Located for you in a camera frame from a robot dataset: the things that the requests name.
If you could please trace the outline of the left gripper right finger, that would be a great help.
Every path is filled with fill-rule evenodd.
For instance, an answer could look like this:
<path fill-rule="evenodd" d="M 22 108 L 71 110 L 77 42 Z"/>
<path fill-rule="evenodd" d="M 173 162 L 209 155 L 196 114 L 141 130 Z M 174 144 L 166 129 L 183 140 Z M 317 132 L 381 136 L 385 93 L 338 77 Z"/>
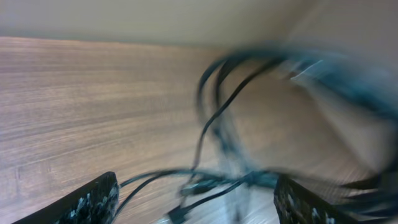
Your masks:
<path fill-rule="evenodd" d="M 282 175 L 274 190 L 280 224 L 359 224 L 359 221 Z"/>

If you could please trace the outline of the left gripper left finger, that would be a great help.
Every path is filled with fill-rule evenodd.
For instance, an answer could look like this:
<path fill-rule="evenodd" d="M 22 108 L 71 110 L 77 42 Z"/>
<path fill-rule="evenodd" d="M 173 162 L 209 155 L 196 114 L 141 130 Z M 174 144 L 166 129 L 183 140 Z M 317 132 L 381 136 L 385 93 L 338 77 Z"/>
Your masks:
<path fill-rule="evenodd" d="M 110 224 L 119 203 L 114 172 L 105 172 L 47 207 L 13 224 Z"/>

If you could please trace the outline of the black cable long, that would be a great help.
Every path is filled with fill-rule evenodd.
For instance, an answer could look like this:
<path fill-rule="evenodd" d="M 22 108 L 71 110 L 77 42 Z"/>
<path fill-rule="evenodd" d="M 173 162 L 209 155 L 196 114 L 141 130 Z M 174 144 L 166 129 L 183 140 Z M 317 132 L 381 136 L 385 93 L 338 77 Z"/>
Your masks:
<path fill-rule="evenodd" d="M 251 168 L 243 157 L 241 148 L 231 139 L 231 133 L 226 128 L 224 112 L 233 99 L 221 100 L 222 83 L 237 66 L 250 59 L 263 59 L 265 64 L 246 77 L 235 89 L 233 96 L 237 96 L 259 75 L 268 73 L 285 62 L 292 62 L 292 79 L 304 88 L 314 86 L 329 90 L 351 105 L 364 109 L 378 118 L 397 122 L 397 108 L 388 102 L 383 94 L 376 91 L 373 81 L 366 76 L 366 73 L 370 71 L 370 66 L 365 63 L 344 55 L 322 51 L 254 49 L 227 55 L 213 62 L 205 70 L 198 84 L 197 110 L 200 117 L 204 118 L 203 89 L 207 80 L 212 75 L 216 76 L 215 112 L 212 116 L 205 118 L 201 137 L 211 132 L 219 140 L 223 153 L 238 159 L 245 170 L 245 175 L 251 172 L 268 172 L 277 174 L 279 177 L 284 175 L 298 184 L 302 180 L 301 176 L 295 174 Z M 198 171 L 202 149 L 203 141 L 199 140 L 193 165 L 186 170 L 186 174 L 190 176 L 186 184 L 202 177 L 223 178 Z M 341 189 L 350 190 L 353 194 L 341 198 L 336 204 L 325 201 L 359 223 L 386 223 L 397 216 L 397 161 L 393 160 L 384 170 L 370 178 L 343 184 Z"/>

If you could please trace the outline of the black cable short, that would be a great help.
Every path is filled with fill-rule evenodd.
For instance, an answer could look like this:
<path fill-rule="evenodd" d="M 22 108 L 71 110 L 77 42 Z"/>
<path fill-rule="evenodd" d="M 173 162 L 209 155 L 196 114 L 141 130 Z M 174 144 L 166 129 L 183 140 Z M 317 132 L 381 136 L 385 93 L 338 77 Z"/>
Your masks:
<path fill-rule="evenodd" d="M 190 211 L 204 203 L 209 202 L 210 200 L 224 196 L 241 185 L 246 185 L 248 188 L 256 186 L 267 189 L 275 189 L 278 178 L 279 176 L 277 174 L 271 174 L 268 172 L 251 172 L 237 179 L 227 179 L 226 177 L 220 179 L 202 177 L 196 181 L 193 181 L 192 183 L 184 185 L 180 189 L 180 196 L 186 198 L 189 196 L 205 194 L 222 185 L 229 185 L 229 187 L 216 194 L 205 197 L 191 205 L 179 205 L 175 207 L 167 213 L 167 220 L 171 224 L 183 224 L 187 221 L 186 216 Z"/>

